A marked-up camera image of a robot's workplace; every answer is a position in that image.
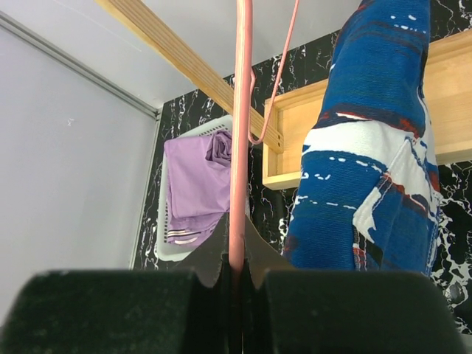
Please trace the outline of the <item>blue patterned trousers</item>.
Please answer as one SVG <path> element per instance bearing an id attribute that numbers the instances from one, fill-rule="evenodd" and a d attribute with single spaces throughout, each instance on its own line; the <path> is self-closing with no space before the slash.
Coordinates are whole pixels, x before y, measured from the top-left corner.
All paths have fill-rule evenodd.
<path id="1" fill-rule="evenodd" d="M 302 145 L 284 249 L 292 266 L 431 273 L 440 183 L 423 93 L 430 17 L 429 1 L 363 1 L 341 29 Z"/>

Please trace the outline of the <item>pink wire hanger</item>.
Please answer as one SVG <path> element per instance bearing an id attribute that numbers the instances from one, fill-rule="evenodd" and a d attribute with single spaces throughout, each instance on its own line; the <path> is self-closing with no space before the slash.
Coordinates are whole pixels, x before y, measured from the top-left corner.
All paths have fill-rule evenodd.
<path id="1" fill-rule="evenodd" d="M 282 72 L 283 72 L 283 69 L 284 69 L 285 61 L 286 61 L 286 58 L 287 58 L 287 54 L 288 54 L 288 50 L 289 50 L 289 46 L 290 46 L 290 42 L 291 42 L 291 37 L 292 37 L 293 31 L 294 31 L 294 25 L 295 25 L 295 22 L 296 22 L 296 16 L 297 16 L 297 13 L 298 13 L 298 9 L 299 9 L 299 0 L 296 0 L 294 2 L 294 10 L 292 12 L 291 21 L 290 21 L 289 28 L 288 28 L 288 33 L 287 33 L 287 36 L 286 36 L 286 39 L 285 39 L 285 44 L 284 44 L 284 47 L 283 47 L 283 51 L 282 51 L 282 54 L 281 54 L 281 57 L 280 57 L 280 64 L 279 64 L 279 67 L 278 67 L 277 76 L 274 80 L 274 86 L 273 86 L 273 90 L 272 90 L 271 97 L 270 97 L 270 100 L 269 100 L 269 104 L 265 107 L 264 122 L 263 122 L 263 127 L 262 127 L 259 138 L 255 139 L 253 137 L 252 132 L 250 131 L 250 128 L 248 128 L 248 139 L 253 145 L 258 145 L 258 144 L 263 142 L 263 139 L 265 137 L 265 134 L 266 134 L 266 131 L 267 131 L 267 128 L 268 128 L 268 123 L 270 121 L 271 112 L 272 112 L 272 108 L 273 108 L 273 105 L 274 105 L 274 100 L 275 100 L 275 97 L 277 95 L 277 88 L 278 88 L 278 86 L 280 84 L 280 81 L 281 81 Z"/>
<path id="2" fill-rule="evenodd" d="M 248 129 L 251 108 L 252 27 L 252 2 L 238 1 L 229 213 L 229 264 L 232 270 L 237 272 L 243 269 L 245 251 L 244 231 Z"/>

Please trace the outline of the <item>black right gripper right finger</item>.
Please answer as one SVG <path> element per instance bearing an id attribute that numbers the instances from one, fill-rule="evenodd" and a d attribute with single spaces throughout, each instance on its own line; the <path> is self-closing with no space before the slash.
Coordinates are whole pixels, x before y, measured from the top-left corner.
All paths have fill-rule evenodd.
<path id="1" fill-rule="evenodd" d="M 292 267 L 244 218 L 245 353 L 465 353 L 443 295 L 405 271 Z"/>

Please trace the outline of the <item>purple trousers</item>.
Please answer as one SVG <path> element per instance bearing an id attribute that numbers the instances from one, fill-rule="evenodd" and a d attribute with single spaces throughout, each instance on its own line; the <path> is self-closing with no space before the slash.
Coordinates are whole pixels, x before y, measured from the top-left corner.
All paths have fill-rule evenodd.
<path id="1" fill-rule="evenodd" d="M 232 135 L 171 139 L 164 144 L 167 160 L 167 241 L 199 246 L 230 206 Z"/>

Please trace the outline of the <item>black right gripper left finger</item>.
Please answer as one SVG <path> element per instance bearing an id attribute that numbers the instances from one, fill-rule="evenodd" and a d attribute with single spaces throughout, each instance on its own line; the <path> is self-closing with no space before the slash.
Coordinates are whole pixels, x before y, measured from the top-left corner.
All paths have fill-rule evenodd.
<path id="1" fill-rule="evenodd" d="M 36 274 L 1 327 L 3 353 L 234 353 L 229 219 L 167 271 Z"/>

